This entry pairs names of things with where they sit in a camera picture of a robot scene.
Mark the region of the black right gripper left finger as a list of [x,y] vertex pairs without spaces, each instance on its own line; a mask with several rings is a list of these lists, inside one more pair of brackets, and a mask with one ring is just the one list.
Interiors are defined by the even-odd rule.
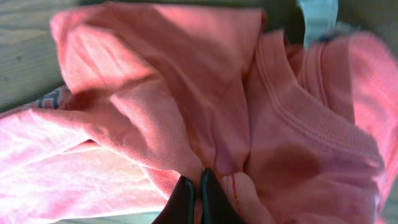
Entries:
[[152,224],[194,224],[195,201],[194,183],[180,176],[166,206]]

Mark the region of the red orange t-shirt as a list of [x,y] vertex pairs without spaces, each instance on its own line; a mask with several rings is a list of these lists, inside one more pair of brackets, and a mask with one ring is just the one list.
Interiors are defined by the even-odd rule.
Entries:
[[261,9],[107,2],[50,21],[65,85],[1,115],[1,222],[160,210],[195,223],[382,223],[397,62],[369,32],[305,49]]

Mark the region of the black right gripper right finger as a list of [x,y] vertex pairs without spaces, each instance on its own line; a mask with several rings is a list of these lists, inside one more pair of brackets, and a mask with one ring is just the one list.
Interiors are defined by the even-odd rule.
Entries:
[[202,224],[245,224],[229,202],[215,173],[206,168],[201,177]]

